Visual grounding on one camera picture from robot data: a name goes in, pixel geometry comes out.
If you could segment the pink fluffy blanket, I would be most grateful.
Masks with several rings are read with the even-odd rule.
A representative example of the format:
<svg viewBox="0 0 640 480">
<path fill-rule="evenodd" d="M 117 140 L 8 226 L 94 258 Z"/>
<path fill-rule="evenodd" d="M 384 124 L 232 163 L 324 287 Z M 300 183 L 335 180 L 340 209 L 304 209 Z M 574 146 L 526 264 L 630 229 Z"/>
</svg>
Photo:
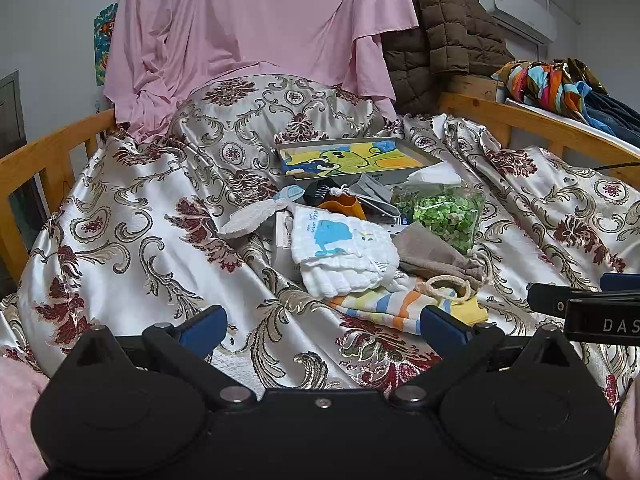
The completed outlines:
<svg viewBox="0 0 640 480">
<path fill-rule="evenodd" d="M 32 437 L 32 410 L 49 379 L 1 358 L 1 478 L 40 479 L 48 470 Z"/>
</svg>

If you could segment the white cloth with blue print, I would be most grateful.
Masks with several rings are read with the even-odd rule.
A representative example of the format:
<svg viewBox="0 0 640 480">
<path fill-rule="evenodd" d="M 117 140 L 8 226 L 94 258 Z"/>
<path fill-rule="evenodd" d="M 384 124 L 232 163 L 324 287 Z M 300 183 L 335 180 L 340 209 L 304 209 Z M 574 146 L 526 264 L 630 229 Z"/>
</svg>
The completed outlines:
<svg viewBox="0 0 640 480">
<path fill-rule="evenodd" d="M 365 292 L 392 280 L 399 270 L 386 229 L 344 214 L 298 206 L 291 242 L 304 286 L 316 298 Z"/>
</svg>

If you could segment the light blue packet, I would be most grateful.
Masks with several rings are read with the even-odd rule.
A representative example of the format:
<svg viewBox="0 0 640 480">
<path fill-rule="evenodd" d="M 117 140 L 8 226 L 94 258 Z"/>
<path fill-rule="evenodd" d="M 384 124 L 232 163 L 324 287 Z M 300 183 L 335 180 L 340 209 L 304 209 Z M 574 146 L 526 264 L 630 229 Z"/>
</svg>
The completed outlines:
<svg viewBox="0 0 640 480">
<path fill-rule="evenodd" d="M 281 188 L 277 194 L 272 196 L 276 202 L 296 203 L 304 197 L 305 189 L 297 184 L 292 184 Z"/>
</svg>

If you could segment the floral satin bedspread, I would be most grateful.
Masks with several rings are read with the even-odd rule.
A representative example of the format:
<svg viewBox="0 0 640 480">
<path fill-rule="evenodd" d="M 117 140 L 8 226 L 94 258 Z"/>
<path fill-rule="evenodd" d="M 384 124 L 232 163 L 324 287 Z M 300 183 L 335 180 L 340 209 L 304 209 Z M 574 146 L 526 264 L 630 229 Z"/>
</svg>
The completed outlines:
<svg viewBox="0 0 640 480">
<path fill-rule="evenodd" d="M 315 300 L 279 273 L 267 234 L 218 235 L 285 184 L 278 144 L 350 136 L 406 140 L 484 195 L 478 300 L 510 335 L 546 322 L 527 305 L 529 285 L 593 289 L 605 273 L 639 269 L 639 194 L 620 180 L 536 146 L 508 150 L 462 118 L 391 125 L 342 89 L 248 76 L 194 92 L 163 138 L 118 132 L 96 152 L 1 301 L 2 356 L 49 375 L 93 326 L 137 335 L 219 304 L 228 328 L 212 361 L 255 390 L 389 392 L 427 370 L 437 356 L 419 336 Z"/>
</svg>

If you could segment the grey cloth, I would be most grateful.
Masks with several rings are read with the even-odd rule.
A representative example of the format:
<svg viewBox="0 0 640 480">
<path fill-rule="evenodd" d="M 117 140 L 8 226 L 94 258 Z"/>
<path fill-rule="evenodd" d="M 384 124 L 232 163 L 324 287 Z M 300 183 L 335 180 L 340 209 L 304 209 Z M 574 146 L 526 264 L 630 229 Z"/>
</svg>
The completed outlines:
<svg viewBox="0 0 640 480">
<path fill-rule="evenodd" d="M 347 185 L 347 189 L 367 210 L 377 216 L 392 220 L 400 218 L 400 211 L 392 204 L 393 193 L 368 174 L 360 174 L 354 182 Z"/>
</svg>

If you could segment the colourful patterned cloth bundle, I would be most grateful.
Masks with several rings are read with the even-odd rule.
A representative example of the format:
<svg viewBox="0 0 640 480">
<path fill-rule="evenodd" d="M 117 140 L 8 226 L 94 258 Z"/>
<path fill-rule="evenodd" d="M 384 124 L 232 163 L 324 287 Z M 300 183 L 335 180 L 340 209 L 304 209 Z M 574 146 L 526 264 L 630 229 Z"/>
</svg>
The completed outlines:
<svg viewBox="0 0 640 480">
<path fill-rule="evenodd" d="M 501 82 L 516 102 L 539 107 L 560 116 L 588 122 L 585 97 L 605 86 L 579 58 L 554 62 L 512 61 L 491 76 Z"/>
</svg>

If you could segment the dark blue jeans pile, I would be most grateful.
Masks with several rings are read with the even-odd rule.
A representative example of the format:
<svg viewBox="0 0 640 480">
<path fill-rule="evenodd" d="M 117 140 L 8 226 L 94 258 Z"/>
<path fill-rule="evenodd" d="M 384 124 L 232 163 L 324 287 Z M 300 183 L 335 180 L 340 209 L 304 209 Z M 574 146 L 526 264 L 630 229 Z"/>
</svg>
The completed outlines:
<svg viewBox="0 0 640 480">
<path fill-rule="evenodd" d="M 607 125 L 613 134 L 621 139 L 638 138 L 639 113 L 633 108 L 608 94 L 593 91 L 584 97 L 584 102 L 589 116 Z"/>
</svg>

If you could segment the white knitted cloth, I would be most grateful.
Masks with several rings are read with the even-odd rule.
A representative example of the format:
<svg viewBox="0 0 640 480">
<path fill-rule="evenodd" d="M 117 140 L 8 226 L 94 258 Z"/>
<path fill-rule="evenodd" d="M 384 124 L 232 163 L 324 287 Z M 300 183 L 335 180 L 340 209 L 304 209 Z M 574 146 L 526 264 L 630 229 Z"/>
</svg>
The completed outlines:
<svg viewBox="0 0 640 480">
<path fill-rule="evenodd" d="M 294 211 L 296 203 L 290 200 L 262 200 L 230 214 L 228 221 L 218 229 L 217 234 L 222 240 L 235 240 L 247 236 L 258 230 L 266 221 L 278 211 Z"/>
</svg>

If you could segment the striped pastel towel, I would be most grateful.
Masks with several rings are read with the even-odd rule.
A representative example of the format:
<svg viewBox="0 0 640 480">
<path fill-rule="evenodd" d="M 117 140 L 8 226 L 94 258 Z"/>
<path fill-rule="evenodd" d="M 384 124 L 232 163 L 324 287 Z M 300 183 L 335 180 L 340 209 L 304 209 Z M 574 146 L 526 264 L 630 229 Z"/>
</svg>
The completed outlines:
<svg viewBox="0 0 640 480">
<path fill-rule="evenodd" d="M 458 321 L 473 326 L 488 320 L 487 311 L 475 296 L 460 296 L 451 287 L 435 289 L 439 296 L 424 295 L 415 289 L 389 292 L 385 288 L 371 289 L 362 294 L 351 294 L 324 300 L 331 308 L 360 320 L 387 326 L 413 335 L 420 335 L 420 317 L 425 307 L 438 307 Z"/>
</svg>

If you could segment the grey beige drawstring pouch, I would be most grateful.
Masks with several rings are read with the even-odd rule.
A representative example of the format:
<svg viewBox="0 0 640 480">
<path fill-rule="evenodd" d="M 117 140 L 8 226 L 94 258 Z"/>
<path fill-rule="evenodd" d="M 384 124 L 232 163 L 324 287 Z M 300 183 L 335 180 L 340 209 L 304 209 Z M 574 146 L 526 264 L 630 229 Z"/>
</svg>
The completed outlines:
<svg viewBox="0 0 640 480">
<path fill-rule="evenodd" d="M 401 270 L 421 278 L 451 275 L 467 281 L 473 292 L 482 287 L 485 272 L 483 266 L 462 255 L 420 222 L 406 226 L 392 239 Z"/>
</svg>

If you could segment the grey door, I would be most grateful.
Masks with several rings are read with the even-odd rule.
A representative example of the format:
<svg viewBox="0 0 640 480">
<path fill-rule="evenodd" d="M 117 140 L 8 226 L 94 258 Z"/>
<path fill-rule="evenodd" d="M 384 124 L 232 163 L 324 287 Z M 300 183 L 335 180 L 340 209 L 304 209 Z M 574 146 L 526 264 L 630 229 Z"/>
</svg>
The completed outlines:
<svg viewBox="0 0 640 480">
<path fill-rule="evenodd" d="M 1 157 L 27 144 L 20 75 L 1 78 Z M 1 191 L 1 288 L 17 289 L 29 249 L 46 220 L 46 208 L 31 177 L 14 191 Z"/>
</svg>

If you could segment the cardboard box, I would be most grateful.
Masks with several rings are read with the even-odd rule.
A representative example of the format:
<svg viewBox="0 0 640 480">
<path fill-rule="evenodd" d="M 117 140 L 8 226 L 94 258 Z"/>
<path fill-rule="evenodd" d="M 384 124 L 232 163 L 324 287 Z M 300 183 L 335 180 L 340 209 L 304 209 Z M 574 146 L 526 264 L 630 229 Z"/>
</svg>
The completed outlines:
<svg viewBox="0 0 640 480">
<path fill-rule="evenodd" d="M 499 84 L 495 79 L 486 76 L 452 75 L 447 84 L 447 91 L 495 101 L 499 93 Z"/>
</svg>

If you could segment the grey tray with cartoon picture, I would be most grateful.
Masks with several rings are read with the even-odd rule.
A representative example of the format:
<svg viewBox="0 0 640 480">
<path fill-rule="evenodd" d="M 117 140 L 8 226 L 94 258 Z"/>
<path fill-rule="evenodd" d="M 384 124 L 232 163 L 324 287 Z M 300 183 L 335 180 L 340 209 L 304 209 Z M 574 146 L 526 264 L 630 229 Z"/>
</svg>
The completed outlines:
<svg viewBox="0 0 640 480">
<path fill-rule="evenodd" d="M 439 158 L 396 138 L 285 143 L 277 146 L 276 153 L 288 182 L 302 188 L 323 179 L 351 184 L 361 176 L 382 185 L 401 184 L 415 171 L 440 163 Z"/>
</svg>

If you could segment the pink draped sheet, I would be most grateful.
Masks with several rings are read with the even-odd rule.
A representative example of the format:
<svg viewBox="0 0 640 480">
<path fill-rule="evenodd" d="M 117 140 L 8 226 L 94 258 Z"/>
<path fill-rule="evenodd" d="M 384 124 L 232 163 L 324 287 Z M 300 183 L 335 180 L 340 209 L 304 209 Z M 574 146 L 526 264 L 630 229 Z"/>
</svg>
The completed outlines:
<svg viewBox="0 0 640 480">
<path fill-rule="evenodd" d="M 390 110 L 382 37 L 418 24 L 412 0 L 119 0 L 104 94 L 137 140 L 215 80 L 301 76 Z"/>
</svg>

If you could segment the white wall air conditioner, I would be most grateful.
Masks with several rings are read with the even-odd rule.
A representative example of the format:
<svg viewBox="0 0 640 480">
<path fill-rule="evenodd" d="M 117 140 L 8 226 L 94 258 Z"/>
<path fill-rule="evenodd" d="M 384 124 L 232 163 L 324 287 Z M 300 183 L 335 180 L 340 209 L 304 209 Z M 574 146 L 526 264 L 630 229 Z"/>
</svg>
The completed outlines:
<svg viewBox="0 0 640 480">
<path fill-rule="evenodd" d="M 477 0 L 500 26 L 518 36 L 548 46 L 556 40 L 556 21 L 535 0 Z"/>
</svg>

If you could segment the black patterned sock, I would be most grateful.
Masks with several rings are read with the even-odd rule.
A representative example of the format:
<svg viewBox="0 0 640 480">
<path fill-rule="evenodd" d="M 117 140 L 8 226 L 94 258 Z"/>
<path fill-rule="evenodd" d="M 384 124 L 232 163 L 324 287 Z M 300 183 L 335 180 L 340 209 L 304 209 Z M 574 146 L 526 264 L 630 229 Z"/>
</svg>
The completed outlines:
<svg viewBox="0 0 640 480">
<path fill-rule="evenodd" d="M 307 206 L 318 207 L 331 194 L 332 190 L 341 191 L 341 185 L 331 178 L 314 180 L 306 187 L 303 201 Z"/>
</svg>

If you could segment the brown quilted jacket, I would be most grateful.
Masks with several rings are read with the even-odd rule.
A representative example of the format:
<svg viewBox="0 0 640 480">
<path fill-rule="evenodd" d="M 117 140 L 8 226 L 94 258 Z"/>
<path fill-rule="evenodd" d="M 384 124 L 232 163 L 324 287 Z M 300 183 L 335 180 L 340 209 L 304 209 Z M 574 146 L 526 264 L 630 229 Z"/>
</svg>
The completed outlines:
<svg viewBox="0 0 640 480">
<path fill-rule="evenodd" d="M 432 114 L 454 75 L 489 77 L 514 60 L 477 0 L 412 0 L 418 26 L 381 36 L 398 114 Z"/>
</svg>

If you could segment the white orange medicine box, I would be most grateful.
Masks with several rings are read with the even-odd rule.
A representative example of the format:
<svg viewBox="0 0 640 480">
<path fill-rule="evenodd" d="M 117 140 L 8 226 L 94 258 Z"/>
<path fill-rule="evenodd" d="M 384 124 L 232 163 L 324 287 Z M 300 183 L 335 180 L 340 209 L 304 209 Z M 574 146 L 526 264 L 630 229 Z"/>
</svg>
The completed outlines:
<svg viewBox="0 0 640 480">
<path fill-rule="evenodd" d="M 299 282 L 299 265 L 292 256 L 293 216 L 288 210 L 280 210 L 274 216 L 272 266 L 285 278 Z"/>
</svg>

